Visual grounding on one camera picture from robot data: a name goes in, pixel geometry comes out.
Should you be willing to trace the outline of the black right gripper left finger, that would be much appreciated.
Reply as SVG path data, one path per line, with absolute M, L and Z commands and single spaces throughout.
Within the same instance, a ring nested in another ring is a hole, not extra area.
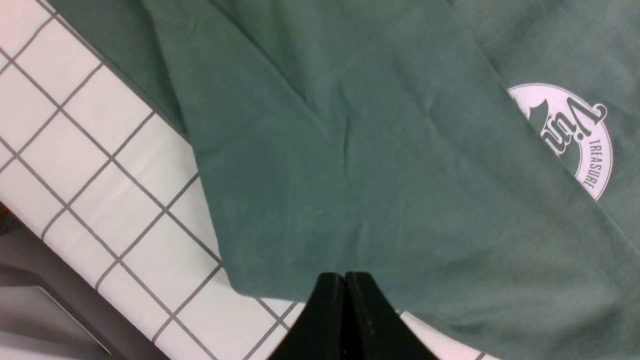
M 270 360 L 340 360 L 344 308 L 342 276 L 320 274 L 304 309 Z

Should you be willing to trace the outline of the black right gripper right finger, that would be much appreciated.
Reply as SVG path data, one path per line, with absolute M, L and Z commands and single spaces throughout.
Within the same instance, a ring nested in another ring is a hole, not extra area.
M 366 360 L 436 360 L 405 324 L 370 273 L 347 272 L 359 344 Z

